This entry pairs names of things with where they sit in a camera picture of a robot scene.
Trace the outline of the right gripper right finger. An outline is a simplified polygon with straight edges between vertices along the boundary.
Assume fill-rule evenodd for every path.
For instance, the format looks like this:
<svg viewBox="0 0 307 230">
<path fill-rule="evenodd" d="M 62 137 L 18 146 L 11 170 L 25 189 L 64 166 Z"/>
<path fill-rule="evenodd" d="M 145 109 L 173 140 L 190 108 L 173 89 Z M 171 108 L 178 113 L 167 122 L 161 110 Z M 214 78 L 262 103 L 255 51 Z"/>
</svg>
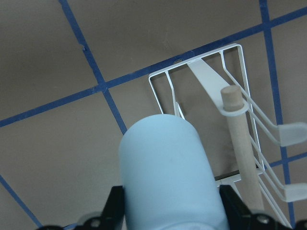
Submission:
<svg viewBox="0 0 307 230">
<path fill-rule="evenodd" d="M 290 230 L 286 221 L 276 221 L 262 211 L 251 211 L 230 185 L 220 185 L 219 194 L 231 230 Z"/>
</svg>

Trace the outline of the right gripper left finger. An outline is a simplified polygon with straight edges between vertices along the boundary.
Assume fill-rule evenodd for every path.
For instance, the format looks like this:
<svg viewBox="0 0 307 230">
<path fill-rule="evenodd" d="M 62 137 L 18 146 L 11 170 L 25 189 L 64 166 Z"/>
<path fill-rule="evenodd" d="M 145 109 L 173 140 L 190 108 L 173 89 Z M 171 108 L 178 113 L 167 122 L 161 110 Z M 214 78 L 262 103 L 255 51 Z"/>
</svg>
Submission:
<svg viewBox="0 0 307 230">
<path fill-rule="evenodd" d="M 124 220 L 124 188 L 113 186 L 99 216 L 77 224 L 74 230 L 121 230 Z"/>
</svg>

